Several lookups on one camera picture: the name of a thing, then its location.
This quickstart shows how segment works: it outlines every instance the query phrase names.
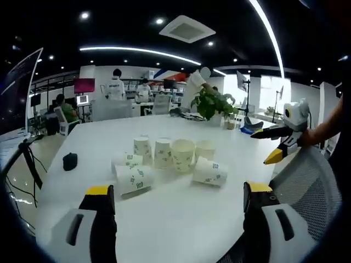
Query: blue object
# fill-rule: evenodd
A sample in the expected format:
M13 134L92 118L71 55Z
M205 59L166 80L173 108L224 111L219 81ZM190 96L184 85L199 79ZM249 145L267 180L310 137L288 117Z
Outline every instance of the blue object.
M249 130L245 126L241 127L240 130L241 130L242 133L246 133L246 134L249 134L249 135L254 133L253 130Z

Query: flower pot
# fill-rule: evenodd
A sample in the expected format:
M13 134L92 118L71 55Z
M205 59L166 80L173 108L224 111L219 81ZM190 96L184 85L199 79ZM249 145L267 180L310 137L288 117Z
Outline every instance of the flower pot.
M222 121L222 114L215 114L209 121L207 121L207 123L208 125L213 127L220 127L221 121Z

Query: paper cup lying on side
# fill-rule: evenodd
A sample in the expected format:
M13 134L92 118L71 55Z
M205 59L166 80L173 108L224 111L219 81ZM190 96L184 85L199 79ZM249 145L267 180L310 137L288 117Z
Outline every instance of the paper cup lying on side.
M121 195L149 187L154 182L151 167L116 166L117 187Z
M134 139L134 154L143 156L143 165L152 165L152 149L148 137Z
M207 140L198 141L196 143L196 149L195 149L195 162L197 162L197 159L199 158L199 156L204 157L209 161L212 161L214 157L214 152L215 152L215 149L212 146L212 143L210 141L207 141Z
M176 140L171 146L175 169L180 173L190 170L191 161L195 151L195 144L189 140Z
M193 181L211 185L224 185L228 176L228 167L223 164L209 161L203 157L197 160Z
M154 164L159 169L166 169L173 164L170 139L161 138L156 141Z
M118 153L111 159L111 170L116 174L117 166L136 166L143 164L143 156L140 155L129 155L127 153Z

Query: robotic arm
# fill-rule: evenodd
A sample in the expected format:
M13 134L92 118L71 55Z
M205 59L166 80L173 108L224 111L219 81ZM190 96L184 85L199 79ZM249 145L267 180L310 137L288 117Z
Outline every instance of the robotic arm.
M299 138L307 129L309 106L306 99L300 102L284 104L284 124L261 129L251 135L252 138L276 140L286 137L282 143L267 157L264 164L277 163L292 154L299 146Z

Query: ceiling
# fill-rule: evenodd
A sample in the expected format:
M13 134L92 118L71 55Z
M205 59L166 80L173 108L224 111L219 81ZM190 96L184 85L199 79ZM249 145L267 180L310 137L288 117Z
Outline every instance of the ceiling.
M151 4L99 1L94 5L13 6L0 18L1 24L8 26L6 33L2 34L5 52L1 55L1 75L40 47L44 48L43 61L37 65L35 79L79 70L91 60L98 66L131 65L175 71L184 68L184 72L192 72L197 67L155 54L121 50L79 51L79 47L108 45L171 53L211 68L231 65L278 67L273 45L256 11L248 0L232 2L175 5L165 1ZM313 79L314 84L322 81L337 84L340 82L338 67L343 63L338 59L351 55L351 35L348 35L350 29L347 26L351 19L340 5L334 6L338 0L326 0L325 5L316 5L319 1L312 0L303 2L310 8L299 0L259 1L275 33L284 67L301 70L304 74L300 79L306 82ZM84 21L80 19L83 11L89 12L89 18ZM195 19L215 30L216 34L192 44L159 35L158 32L178 15ZM165 19L165 23L158 25L157 18ZM13 45L20 50L13 50ZM50 55L54 55L54 60L48 59Z

